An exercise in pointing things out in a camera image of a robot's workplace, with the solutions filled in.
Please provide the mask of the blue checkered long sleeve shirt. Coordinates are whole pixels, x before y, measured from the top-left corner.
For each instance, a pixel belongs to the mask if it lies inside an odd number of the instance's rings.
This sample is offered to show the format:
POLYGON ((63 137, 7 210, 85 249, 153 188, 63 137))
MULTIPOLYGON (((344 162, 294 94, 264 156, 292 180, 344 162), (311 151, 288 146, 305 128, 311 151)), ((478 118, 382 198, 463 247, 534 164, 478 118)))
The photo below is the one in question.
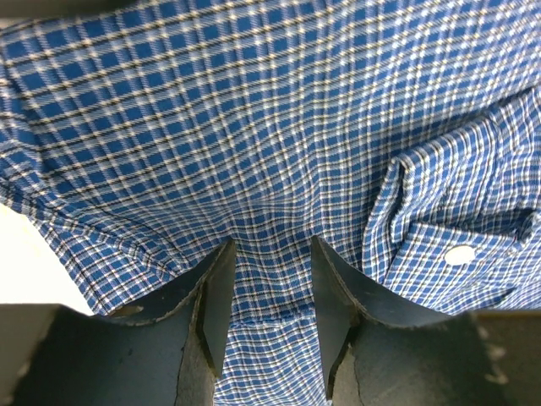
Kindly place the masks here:
POLYGON ((1 202, 106 314, 233 239, 216 405, 323 405, 319 235, 450 315, 540 306, 537 1, 138 1, 1 32, 1 202))

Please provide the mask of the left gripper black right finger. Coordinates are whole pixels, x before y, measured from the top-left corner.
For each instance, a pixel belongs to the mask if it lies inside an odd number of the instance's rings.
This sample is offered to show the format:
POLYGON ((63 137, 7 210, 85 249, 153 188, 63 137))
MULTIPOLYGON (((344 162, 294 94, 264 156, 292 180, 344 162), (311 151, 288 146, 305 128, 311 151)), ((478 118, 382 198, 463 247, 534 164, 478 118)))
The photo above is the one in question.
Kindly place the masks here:
POLYGON ((311 271, 333 404, 539 404, 538 311, 428 309, 366 277, 318 237, 311 271))

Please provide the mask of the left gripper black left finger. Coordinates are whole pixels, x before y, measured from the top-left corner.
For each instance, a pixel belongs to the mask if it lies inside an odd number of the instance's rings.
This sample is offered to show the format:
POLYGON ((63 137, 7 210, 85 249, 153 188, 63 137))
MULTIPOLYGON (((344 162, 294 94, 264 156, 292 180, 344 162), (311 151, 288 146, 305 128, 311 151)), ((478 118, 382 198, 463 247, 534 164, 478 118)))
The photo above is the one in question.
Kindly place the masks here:
POLYGON ((236 245, 109 315, 1 308, 4 405, 210 405, 231 316, 236 245))

